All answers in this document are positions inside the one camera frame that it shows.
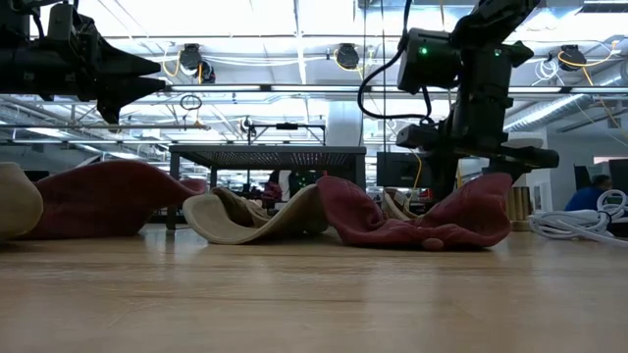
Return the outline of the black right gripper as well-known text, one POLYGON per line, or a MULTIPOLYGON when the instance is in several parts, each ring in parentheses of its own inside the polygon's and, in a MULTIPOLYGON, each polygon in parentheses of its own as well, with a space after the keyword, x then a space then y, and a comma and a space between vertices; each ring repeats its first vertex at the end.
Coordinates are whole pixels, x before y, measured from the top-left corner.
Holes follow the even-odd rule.
POLYGON ((553 150, 503 145, 508 133, 503 130, 505 108, 511 100, 458 99, 449 116, 433 124, 438 129, 438 140, 418 148, 430 157, 432 190, 437 201, 447 198, 457 181, 458 161, 467 157, 485 158, 490 161, 483 174, 502 173, 511 177, 515 184, 522 176, 536 169, 552 169, 558 166, 559 156, 553 150))

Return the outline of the khaki baseball cap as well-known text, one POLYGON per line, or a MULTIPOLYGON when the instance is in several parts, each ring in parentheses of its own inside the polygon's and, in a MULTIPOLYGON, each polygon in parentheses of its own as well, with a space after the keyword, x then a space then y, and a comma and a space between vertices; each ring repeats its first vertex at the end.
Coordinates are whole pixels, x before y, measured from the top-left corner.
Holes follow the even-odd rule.
POLYGON ((422 216, 410 211, 410 198, 396 188, 385 187, 382 193, 382 210, 392 219, 410 221, 422 216))
POLYGON ((191 228, 214 244, 241 245, 261 239, 318 234, 329 227, 317 186, 310 184, 273 216, 222 187, 183 202, 191 228))
POLYGON ((0 162, 0 242, 31 231, 42 213, 42 196, 21 167, 0 162))

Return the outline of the white pedestal stand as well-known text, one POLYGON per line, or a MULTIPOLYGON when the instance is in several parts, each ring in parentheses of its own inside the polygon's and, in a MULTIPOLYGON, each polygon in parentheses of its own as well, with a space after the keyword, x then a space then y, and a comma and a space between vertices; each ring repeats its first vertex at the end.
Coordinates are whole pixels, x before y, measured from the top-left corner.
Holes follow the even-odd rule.
MULTIPOLYGON (((536 147, 541 148, 544 141, 540 137, 531 136, 511 136, 503 145, 511 148, 536 147)), ((508 191, 506 198, 506 215, 508 216, 511 229, 514 232, 525 232, 530 230, 528 217, 531 214, 530 189, 527 185, 527 172, 517 179, 508 191)))

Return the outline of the grey perforated metal stand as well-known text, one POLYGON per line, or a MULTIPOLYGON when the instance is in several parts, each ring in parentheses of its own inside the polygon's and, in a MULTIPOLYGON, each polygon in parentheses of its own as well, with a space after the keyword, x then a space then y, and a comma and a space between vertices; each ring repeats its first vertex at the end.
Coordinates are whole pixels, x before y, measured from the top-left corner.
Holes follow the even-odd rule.
POLYGON ((317 171, 366 187, 364 147, 289 145, 175 144, 170 147, 170 176, 180 177, 181 159, 210 170, 210 190, 239 224, 255 226, 263 218, 253 202, 217 186, 219 170, 317 171))

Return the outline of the silver ventilation duct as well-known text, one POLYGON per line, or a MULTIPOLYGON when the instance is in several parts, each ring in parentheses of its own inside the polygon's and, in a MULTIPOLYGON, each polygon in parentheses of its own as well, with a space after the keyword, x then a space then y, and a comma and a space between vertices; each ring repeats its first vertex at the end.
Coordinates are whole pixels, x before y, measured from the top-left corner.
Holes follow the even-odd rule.
POLYGON ((618 94, 619 91, 603 94, 569 94, 553 101, 537 103, 509 116, 504 121, 503 130, 505 132, 532 131, 576 114, 580 109, 588 108, 595 102, 595 98, 618 94))

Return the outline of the black computer monitor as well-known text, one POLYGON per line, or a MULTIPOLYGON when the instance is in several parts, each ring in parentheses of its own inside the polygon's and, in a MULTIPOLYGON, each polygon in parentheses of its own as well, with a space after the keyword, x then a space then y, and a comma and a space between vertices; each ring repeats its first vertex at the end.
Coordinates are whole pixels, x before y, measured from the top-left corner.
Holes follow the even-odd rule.
POLYGON ((430 188, 434 182, 432 171, 428 164, 427 154, 419 153, 414 155, 408 153, 377 153, 376 184, 384 187, 405 187, 414 186, 416 175, 419 169, 418 158, 422 161, 421 173, 417 181, 417 186, 430 188))
POLYGON ((610 160, 608 168, 613 187, 628 196, 628 159, 610 160))

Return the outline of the long ceiling light bar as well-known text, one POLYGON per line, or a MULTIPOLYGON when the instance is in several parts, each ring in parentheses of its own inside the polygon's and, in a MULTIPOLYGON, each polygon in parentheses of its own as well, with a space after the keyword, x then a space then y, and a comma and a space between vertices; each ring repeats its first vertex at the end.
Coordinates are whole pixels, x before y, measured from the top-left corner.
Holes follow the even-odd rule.
MULTIPOLYGON (((301 92, 301 93, 356 93, 358 85, 290 85, 290 84, 240 84, 240 85, 167 85, 166 92, 301 92)), ((628 86, 511 86, 514 94, 628 94, 628 86)))

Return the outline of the person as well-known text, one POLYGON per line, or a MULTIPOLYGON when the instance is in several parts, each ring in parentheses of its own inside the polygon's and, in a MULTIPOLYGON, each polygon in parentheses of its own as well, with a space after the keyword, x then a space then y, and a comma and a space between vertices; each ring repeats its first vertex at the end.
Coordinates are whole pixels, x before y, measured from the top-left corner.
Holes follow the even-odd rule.
POLYGON ((608 175, 598 175, 589 186, 578 189, 567 202, 565 211, 597 210, 600 196, 612 189, 612 181, 608 175))

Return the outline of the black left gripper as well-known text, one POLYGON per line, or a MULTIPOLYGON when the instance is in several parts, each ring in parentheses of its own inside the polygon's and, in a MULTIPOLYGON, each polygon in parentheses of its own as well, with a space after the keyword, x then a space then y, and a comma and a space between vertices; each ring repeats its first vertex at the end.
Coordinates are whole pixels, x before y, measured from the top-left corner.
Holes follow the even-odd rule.
POLYGON ((74 14, 70 40, 46 36, 46 47, 58 57, 46 79, 47 100, 54 95, 72 95, 79 101, 97 100, 97 110, 108 124, 119 122, 128 104, 162 90, 166 82, 147 77, 160 71, 156 62, 112 46, 98 31, 92 18, 74 14), (99 84, 98 78, 119 76, 99 84))

